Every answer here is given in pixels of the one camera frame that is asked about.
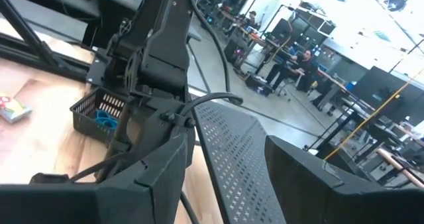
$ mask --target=man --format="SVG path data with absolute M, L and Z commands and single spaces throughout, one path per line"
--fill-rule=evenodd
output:
M 225 32 L 225 35 L 229 36 L 231 35 L 234 30 L 236 29 L 236 27 L 247 27 L 247 26 L 252 26 L 254 27 L 256 22 L 256 12 L 255 11 L 251 11 L 249 12 L 249 18 L 242 18 L 241 21 L 237 22 L 237 23 L 233 23 L 230 28 Z
M 296 80 L 299 77 L 300 72 L 308 74 L 309 71 L 312 70 L 312 52 L 310 50 L 306 50 L 301 56 L 291 56 L 290 58 L 297 64 L 294 64 L 292 67 L 286 64 L 275 64 L 272 67 L 271 72 L 266 77 L 266 84 L 270 85 L 272 80 L 274 80 L 277 76 L 278 72 L 280 73 L 276 82 L 272 86 L 274 91 L 284 79 L 293 78 Z

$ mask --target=computer screen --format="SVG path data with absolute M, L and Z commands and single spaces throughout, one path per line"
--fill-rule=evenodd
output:
M 279 43 L 284 43 L 290 35 L 290 26 L 287 20 L 280 19 L 278 24 L 272 30 L 271 35 L 274 36 Z
M 374 66 L 356 83 L 352 93 L 377 109 L 405 83 L 405 80 Z M 415 106 L 423 92 L 419 87 L 408 85 L 380 111 L 380 114 L 395 123 L 403 121 L 411 115 L 411 108 Z

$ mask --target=black basket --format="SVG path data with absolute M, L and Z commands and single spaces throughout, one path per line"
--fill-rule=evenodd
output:
M 74 113 L 74 129 L 106 145 L 113 137 L 114 128 L 98 123 L 97 112 L 105 111 L 116 122 L 123 110 L 125 100 L 118 95 L 113 95 L 103 88 L 96 88 L 70 109 Z

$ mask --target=cable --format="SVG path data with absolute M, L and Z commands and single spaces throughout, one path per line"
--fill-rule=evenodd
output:
M 202 97 L 198 97 L 196 99 L 194 99 L 193 101 L 190 101 L 189 103 L 187 103 L 186 105 L 184 105 L 183 109 L 180 111 L 180 115 L 187 115 L 194 107 L 196 107 L 197 105 L 200 105 L 206 101 L 210 101 L 213 99 L 224 99 L 224 98 L 228 98 L 228 99 L 233 99 L 236 100 L 238 103 L 243 103 L 243 98 L 234 95 L 232 93 L 227 93 L 227 92 L 216 92 L 216 93 L 210 93 L 207 95 L 204 95 Z
M 190 218 L 191 223 L 200 224 L 200 222 L 197 220 L 197 217 L 196 217 L 196 214 L 194 213 L 193 208 L 191 208 L 190 202 L 188 201 L 183 191 L 181 191 L 180 200 L 183 203 L 185 210 L 187 211 L 187 214 L 188 214 L 188 217 Z
M 123 154 L 117 154 L 114 155 L 104 161 L 101 161 L 100 163 L 94 164 L 93 166 L 86 168 L 85 170 L 79 172 L 78 174 L 76 174 L 75 176 L 73 176 L 72 178 L 70 178 L 68 180 L 68 183 L 73 183 L 76 182 L 94 172 L 97 172 L 99 170 L 101 170 L 102 168 L 106 168 L 109 165 L 112 165 L 120 160 L 124 160 L 127 159 L 131 154 L 130 153 L 123 153 Z
M 405 87 L 407 87 L 422 71 L 424 71 L 424 68 L 421 69 L 419 72 L 417 72 L 411 79 L 409 79 L 402 87 L 400 87 L 391 97 L 389 97 L 389 99 L 387 99 L 387 101 L 385 101 L 379 108 L 377 108 L 377 110 L 375 110 L 375 112 L 373 112 L 373 114 L 371 114 L 368 118 L 366 118 L 361 124 L 359 124 L 359 126 L 357 126 L 357 128 L 355 128 L 355 130 L 353 130 L 353 132 L 351 132 L 351 134 L 349 134 L 349 136 L 347 136 L 347 138 L 345 138 L 345 140 L 340 143 L 340 145 L 334 149 L 334 151 L 332 151 L 329 155 L 327 155 L 324 160 L 328 160 L 330 157 L 332 157 L 337 151 L 339 151 L 344 145 L 346 145 L 346 143 L 354 136 L 354 134 L 356 132 L 358 132 L 369 120 L 371 120 L 371 118 L 373 118 L 375 115 L 377 115 L 394 97 L 396 97 L 397 95 L 399 95 L 399 93 L 405 89 Z
M 200 22 L 203 24 L 203 26 L 206 27 L 207 32 L 209 32 L 209 34 L 212 36 L 213 42 L 217 46 L 217 49 L 218 49 L 218 52 L 219 52 L 219 56 L 221 57 L 221 61 L 223 62 L 223 65 L 224 65 L 225 90 L 227 92 L 231 92 L 231 90 L 230 90 L 230 77 L 229 77 L 229 73 L 228 73 L 227 59 L 225 58 L 225 54 L 224 54 L 223 48 L 221 48 L 221 45 L 219 44 L 218 37 L 215 34 L 215 32 L 213 32 L 213 29 L 212 29 L 211 25 L 209 25 L 209 23 L 206 21 L 206 19 L 203 18 L 200 10 L 196 6 L 195 0 L 190 0 L 190 5 L 191 5 L 191 9 L 193 9 L 196 17 L 200 20 Z

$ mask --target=black cable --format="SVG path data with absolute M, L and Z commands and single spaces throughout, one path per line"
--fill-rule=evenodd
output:
M 215 92 L 215 93 L 209 93 L 207 95 L 204 95 L 202 97 L 198 97 L 196 99 L 194 99 L 193 101 L 190 101 L 189 103 L 187 103 L 186 105 L 184 105 L 183 109 L 180 111 L 180 115 L 187 115 L 194 107 L 196 107 L 197 105 L 200 105 L 206 101 L 210 101 L 213 99 L 224 99 L 224 98 L 228 98 L 228 99 L 233 99 L 236 100 L 237 103 L 243 103 L 243 98 L 232 94 L 232 93 L 227 93 L 227 92 Z
M 114 164 L 114 163 L 116 163 L 120 160 L 127 159 L 130 155 L 131 154 L 127 153 L 127 152 L 123 153 L 123 154 L 117 154 L 117 155 L 114 155 L 114 156 L 104 160 L 104 161 L 101 161 L 100 163 L 94 164 L 93 166 L 86 168 L 85 170 L 77 173 L 75 176 L 70 178 L 68 180 L 68 183 L 76 182 L 76 181 L 78 181 L 78 180 L 80 180 L 80 179 L 82 179 L 82 178 L 84 178 L 84 177 L 86 177 L 86 176 L 88 176 L 88 175 L 90 175 L 94 172 L 101 170 L 102 168 L 105 168 L 109 165 L 112 165 L 112 164 Z
M 212 36 L 213 42 L 217 46 L 217 49 L 218 49 L 218 52 L 219 52 L 219 56 L 221 57 L 221 60 L 222 60 L 223 65 L 224 65 L 225 90 L 227 92 L 231 92 L 231 90 L 230 90 L 230 77 L 229 77 L 229 73 L 228 73 L 227 59 L 225 58 L 225 54 L 224 54 L 223 48 L 221 48 L 221 45 L 219 44 L 218 37 L 215 34 L 215 32 L 213 32 L 213 29 L 212 29 L 211 25 L 209 25 L 209 23 L 206 21 L 206 19 L 203 18 L 200 10 L 196 6 L 196 1 L 195 0 L 190 0 L 190 5 L 191 5 L 191 9 L 193 9 L 196 17 L 206 27 L 207 32 L 209 32 L 209 34 Z
M 183 191 L 181 191 L 180 200 L 183 203 L 185 210 L 187 211 L 187 214 L 188 214 L 188 217 L 190 218 L 191 223 L 200 224 L 200 222 L 197 220 L 197 217 L 196 217 L 196 214 L 194 213 L 193 208 L 191 208 L 190 202 L 188 201 Z

